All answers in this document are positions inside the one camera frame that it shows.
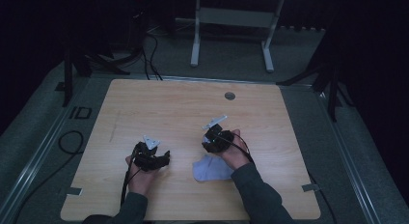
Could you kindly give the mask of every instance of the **white object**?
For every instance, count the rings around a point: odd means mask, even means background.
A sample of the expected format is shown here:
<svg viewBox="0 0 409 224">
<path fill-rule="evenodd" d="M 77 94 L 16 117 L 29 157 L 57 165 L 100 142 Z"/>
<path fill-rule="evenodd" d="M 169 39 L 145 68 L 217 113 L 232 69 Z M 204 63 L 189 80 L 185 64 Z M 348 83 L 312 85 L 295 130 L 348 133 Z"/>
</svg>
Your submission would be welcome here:
<svg viewBox="0 0 409 224">
<path fill-rule="evenodd" d="M 147 135 L 144 135 L 144 141 L 145 144 L 147 144 L 148 149 L 152 150 L 154 147 L 158 146 L 160 144 L 160 140 L 154 140 Z"/>
<path fill-rule="evenodd" d="M 202 126 L 202 129 L 209 129 L 212 126 L 215 126 L 215 125 L 219 124 L 220 122 L 226 120 L 227 118 L 228 118 L 227 115 L 223 115 L 223 116 L 221 116 L 219 118 L 213 118 L 213 119 L 211 119 L 210 123 L 208 123 L 208 125 Z"/>
</svg>

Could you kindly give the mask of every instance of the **person's right hand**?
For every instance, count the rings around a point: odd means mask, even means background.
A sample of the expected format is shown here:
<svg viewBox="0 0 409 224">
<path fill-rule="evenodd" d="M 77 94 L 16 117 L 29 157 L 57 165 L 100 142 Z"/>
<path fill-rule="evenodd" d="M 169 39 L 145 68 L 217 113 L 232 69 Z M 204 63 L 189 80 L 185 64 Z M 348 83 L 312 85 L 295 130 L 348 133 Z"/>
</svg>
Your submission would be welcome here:
<svg viewBox="0 0 409 224">
<path fill-rule="evenodd" d="M 232 131 L 232 134 L 234 135 L 234 139 L 232 142 L 240 147 L 244 152 L 247 152 L 245 143 L 238 137 L 240 136 L 240 130 L 235 129 Z M 247 156 L 237 147 L 232 145 L 230 145 L 228 149 L 217 155 L 222 157 L 233 170 L 236 170 L 239 167 L 250 163 L 250 160 L 247 158 Z"/>
</svg>

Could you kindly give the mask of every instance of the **gray sleeve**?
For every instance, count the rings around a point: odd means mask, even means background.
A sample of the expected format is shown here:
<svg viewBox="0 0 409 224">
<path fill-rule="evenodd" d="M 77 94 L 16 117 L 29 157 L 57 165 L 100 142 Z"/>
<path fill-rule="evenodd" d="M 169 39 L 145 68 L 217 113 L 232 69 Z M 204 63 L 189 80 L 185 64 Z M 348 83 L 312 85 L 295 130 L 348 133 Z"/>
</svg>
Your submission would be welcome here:
<svg viewBox="0 0 409 224">
<path fill-rule="evenodd" d="M 262 180 L 255 164 L 248 163 L 236 169 L 232 179 L 252 223 L 295 223 L 283 207 L 280 194 Z"/>
<path fill-rule="evenodd" d="M 148 198 L 129 192 L 121 206 L 120 212 L 113 218 L 109 219 L 107 224 L 141 224 L 144 221 L 148 207 Z"/>
</svg>

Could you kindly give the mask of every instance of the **black cable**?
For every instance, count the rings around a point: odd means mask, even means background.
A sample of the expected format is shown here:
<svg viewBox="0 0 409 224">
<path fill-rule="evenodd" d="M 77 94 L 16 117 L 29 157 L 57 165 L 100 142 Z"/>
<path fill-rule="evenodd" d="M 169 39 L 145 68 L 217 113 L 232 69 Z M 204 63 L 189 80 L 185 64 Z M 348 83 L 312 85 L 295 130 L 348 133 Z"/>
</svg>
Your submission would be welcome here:
<svg viewBox="0 0 409 224">
<path fill-rule="evenodd" d="M 315 180 L 315 178 L 313 177 L 313 175 L 310 173 L 310 171 L 307 170 L 307 173 L 308 173 L 308 175 L 310 176 L 311 181 L 313 181 L 313 183 L 316 184 L 316 180 Z M 331 206 L 330 206 L 330 203 L 329 203 L 328 200 L 327 200 L 327 197 L 326 197 L 326 196 L 324 195 L 324 193 L 322 192 L 322 189 L 319 189 L 318 191 L 319 191 L 319 193 L 321 194 L 322 198 L 324 199 L 325 203 L 327 204 L 328 210 L 329 210 L 330 213 L 331 213 L 331 216 L 332 216 L 332 218 L 333 218 L 334 223 L 337 224 L 337 223 L 338 223 L 338 222 L 337 222 L 337 218 L 335 217 L 334 211 L 332 210 L 332 208 L 331 208 Z"/>
<path fill-rule="evenodd" d="M 80 140 L 80 144 L 78 145 L 78 148 L 75 150 L 75 152 L 70 152 L 70 151 L 65 150 L 65 149 L 63 148 L 62 144 L 61 144 L 61 140 L 63 139 L 63 137 L 65 137 L 66 135 L 71 134 L 71 133 L 77 133 L 77 134 L 80 136 L 80 139 L 81 139 L 81 140 Z M 30 200 L 30 198 L 37 192 L 37 190 L 39 190 L 39 189 L 40 189 L 43 185 L 45 185 L 52 177 L 54 177 L 54 176 L 55 176 L 58 172 L 60 172 L 67 164 L 69 164 L 69 163 L 72 161 L 72 159 L 73 159 L 76 155 L 84 153 L 84 152 L 80 152 L 83 143 L 84 143 L 84 136 L 82 135 L 81 132 L 79 132 L 79 131 L 77 131 L 77 130 L 68 131 L 68 132 L 64 133 L 62 136 L 60 136 L 59 141 L 58 141 L 58 146 L 59 146 L 60 150 L 62 150 L 62 151 L 63 151 L 64 153 L 66 153 L 66 154 L 70 154 L 71 157 L 70 157 L 63 165 L 61 165 L 56 171 L 54 171 L 50 176 L 48 176 L 44 181 L 42 181 L 39 185 L 37 185 L 37 187 L 35 187 L 35 188 L 33 189 L 33 191 L 30 192 L 29 195 L 24 198 L 23 202 L 21 203 L 21 205 L 20 205 L 20 207 L 19 207 L 19 209 L 18 209 L 18 211 L 17 211 L 17 214 L 16 214 L 15 217 L 14 217 L 14 222 L 13 222 L 14 224 L 17 223 L 18 217 L 20 216 L 20 213 L 21 213 L 21 211 L 23 210 L 24 206 L 27 204 L 28 200 Z"/>
<path fill-rule="evenodd" d="M 126 195 L 126 187 L 127 185 L 130 183 L 130 181 L 133 179 L 133 177 L 135 177 L 135 175 L 137 175 L 139 173 L 139 171 L 141 171 L 141 169 L 139 169 L 138 171 L 136 171 L 136 173 L 134 175 L 132 175 L 132 177 L 129 178 L 129 173 L 130 173 L 130 168 L 132 167 L 132 163 L 133 160 L 135 158 L 136 155 L 136 149 L 134 149 L 132 151 L 132 155 L 130 157 L 130 162 L 128 164 L 128 169 L 125 173 L 125 178 L 123 179 L 123 191 L 121 193 L 121 206 L 123 205 L 124 201 L 125 201 L 125 195 Z"/>
<path fill-rule="evenodd" d="M 239 136 L 239 135 L 236 134 L 236 133 L 233 133 L 233 135 L 237 136 L 237 137 L 244 143 L 244 145 L 246 146 L 247 152 L 250 153 L 250 149 L 249 149 L 249 147 L 247 146 L 246 141 L 244 141 L 244 139 L 241 138 L 241 136 Z"/>
<path fill-rule="evenodd" d="M 149 74 L 148 74 L 148 66 L 150 67 L 150 70 L 153 72 L 154 76 L 156 77 L 157 80 L 163 80 L 162 76 L 159 74 L 157 71 L 157 68 L 153 65 L 153 55 L 156 52 L 157 46 L 158 46 L 158 41 L 157 38 L 154 37 L 151 34 L 147 34 L 147 37 L 152 38 L 155 41 L 155 45 L 152 51 L 152 54 L 150 55 L 150 58 L 148 59 L 147 53 L 145 49 L 142 49 L 142 56 L 144 57 L 144 69 L 145 69 L 145 75 L 147 76 L 147 79 L 150 80 Z"/>
</svg>

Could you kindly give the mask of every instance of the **hand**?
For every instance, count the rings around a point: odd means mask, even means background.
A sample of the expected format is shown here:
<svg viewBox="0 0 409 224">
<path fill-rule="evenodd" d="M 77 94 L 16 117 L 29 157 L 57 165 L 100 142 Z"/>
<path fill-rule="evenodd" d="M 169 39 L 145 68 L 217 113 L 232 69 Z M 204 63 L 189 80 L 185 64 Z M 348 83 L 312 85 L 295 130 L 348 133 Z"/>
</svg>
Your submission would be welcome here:
<svg viewBox="0 0 409 224">
<path fill-rule="evenodd" d="M 244 144 L 244 142 L 239 138 L 240 136 L 240 130 L 236 129 L 232 131 L 232 134 L 234 135 L 233 143 L 240 147 L 244 152 L 247 152 L 247 147 Z M 242 151 L 240 151 L 237 147 L 230 145 L 228 149 L 226 149 L 224 152 L 221 152 L 219 154 L 220 157 L 222 157 L 226 163 L 233 169 L 236 170 L 239 167 L 250 163 L 250 160 L 247 158 L 246 155 Z"/>
<path fill-rule="evenodd" d="M 130 163 L 132 164 L 128 176 L 128 180 L 133 176 L 132 180 L 128 184 L 129 192 L 139 193 L 146 196 L 148 194 L 151 184 L 156 178 L 156 174 L 159 171 L 159 169 L 149 170 L 148 172 L 145 172 L 143 170 L 140 170 L 138 166 L 131 162 L 130 156 L 128 156 L 125 160 L 128 165 Z"/>
</svg>

